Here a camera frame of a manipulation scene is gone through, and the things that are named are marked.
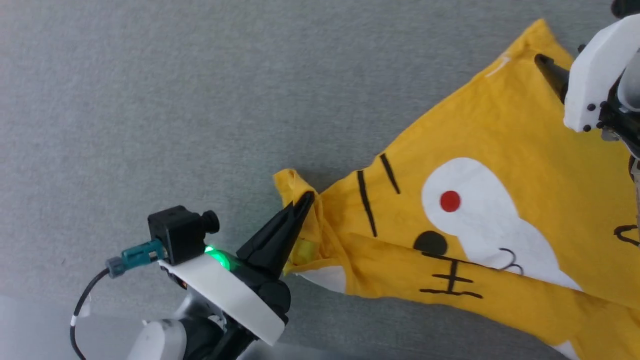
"black oval nose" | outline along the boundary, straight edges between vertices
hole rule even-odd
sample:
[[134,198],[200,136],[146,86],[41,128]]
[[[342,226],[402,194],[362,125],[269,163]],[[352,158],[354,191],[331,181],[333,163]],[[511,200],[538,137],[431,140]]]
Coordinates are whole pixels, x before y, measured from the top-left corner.
[[442,256],[447,253],[447,240],[435,231],[425,231],[415,239],[413,248],[428,254]]

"black cable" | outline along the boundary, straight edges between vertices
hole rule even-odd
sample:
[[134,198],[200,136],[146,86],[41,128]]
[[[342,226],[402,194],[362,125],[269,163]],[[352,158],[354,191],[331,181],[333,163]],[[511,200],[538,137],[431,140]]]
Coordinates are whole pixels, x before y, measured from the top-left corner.
[[89,293],[91,292],[93,287],[96,285],[96,283],[98,283],[98,281],[100,281],[101,278],[105,277],[108,273],[109,273],[109,269],[105,268],[103,271],[101,271],[89,282],[89,285],[86,286],[86,288],[82,292],[82,295],[80,295],[80,299],[78,300],[78,303],[76,304],[76,308],[74,309],[74,315],[71,318],[71,329],[69,329],[69,338],[71,339],[71,347],[74,348],[76,355],[78,355],[78,357],[82,360],[86,360],[86,357],[84,357],[83,353],[78,348],[78,344],[76,343],[76,318],[80,313],[80,309],[82,309],[82,305],[84,304],[84,301],[86,300],[87,296],[89,296]]

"red dot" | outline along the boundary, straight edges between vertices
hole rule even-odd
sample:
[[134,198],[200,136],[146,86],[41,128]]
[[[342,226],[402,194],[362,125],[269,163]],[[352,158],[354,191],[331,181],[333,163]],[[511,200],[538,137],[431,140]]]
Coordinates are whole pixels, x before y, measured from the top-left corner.
[[460,195],[453,191],[448,191],[440,197],[440,206],[448,213],[456,211],[460,207]]

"white patch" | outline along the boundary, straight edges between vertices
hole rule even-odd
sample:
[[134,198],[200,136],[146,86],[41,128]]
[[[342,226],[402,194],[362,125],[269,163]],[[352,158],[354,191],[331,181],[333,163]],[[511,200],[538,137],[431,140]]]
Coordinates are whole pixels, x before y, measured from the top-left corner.
[[575,350],[573,349],[573,345],[571,345],[571,341],[569,340],[552,348],[554,348],[560,354],[566,356],[566,358],[569,360],[580,360],[578,355],[575,353]]
[[295,274],[337,293],[344,294],[347,289],[347,277],[342,266],[327,266],[326,268],[297,272]]
[[500,65],[498,65],[498,67],[495,68],[493,71],[491,71],[489,74],[485,75],[486,78],[498,72],[498,70],[502,69],[505,65],[507,65],[509,61],[511,61],[511,58],[506,55],[502,55],[501,58],[502,58],[502,62],[500,63]]
[[[441,202],[447,192],[457,194],[458,207]],[[500,179],[482,163],[456,158],[438,167],[422,187],[422,206],[438,230],[458,237],[471,262],[580,290],[560,270],[544,235],[518,216]]]

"black knob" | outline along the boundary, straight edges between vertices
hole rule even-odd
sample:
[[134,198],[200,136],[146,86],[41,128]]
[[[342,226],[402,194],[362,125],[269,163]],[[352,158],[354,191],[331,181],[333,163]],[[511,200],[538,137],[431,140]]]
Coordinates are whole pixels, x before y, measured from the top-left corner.
[[200,218],[202,219],[202,227],[205,233],[215,234],[220,231],[220,221],[213,211],[208,210],[203,212]]

